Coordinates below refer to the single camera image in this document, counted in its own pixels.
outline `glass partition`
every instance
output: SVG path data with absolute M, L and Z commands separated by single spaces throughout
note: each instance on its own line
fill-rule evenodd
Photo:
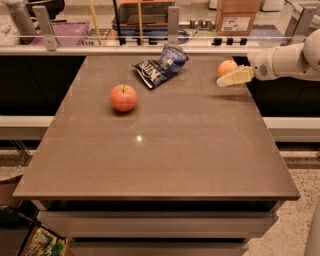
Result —
M 287 44 L 305 8 L 316 13 L 304 27 L 320 24 L 316 1 L 246 1 L 2 0 L 0 52 L 157 52 L 174 40 L 190 52 L 242 54 Z

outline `apple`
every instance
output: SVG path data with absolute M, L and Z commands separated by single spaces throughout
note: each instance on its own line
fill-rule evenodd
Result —
M 138 100 L 136 90 L 126 84 L 119 84 L 110 92 L 110 102 L 113 108 L 121 112 L 127 112 L 134 108 Z

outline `speckled floor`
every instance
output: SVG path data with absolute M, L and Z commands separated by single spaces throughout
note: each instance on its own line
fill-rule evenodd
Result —
M 279 145 L 301 198 L 286 202 L 271 229 L 259 239 L 249 241 L 244 256 L 302 256 L 311 218 L 320 199 L 320 144 Z M 0 180 L 22 175 L 21 156 L 14 150 L 0 150 Z

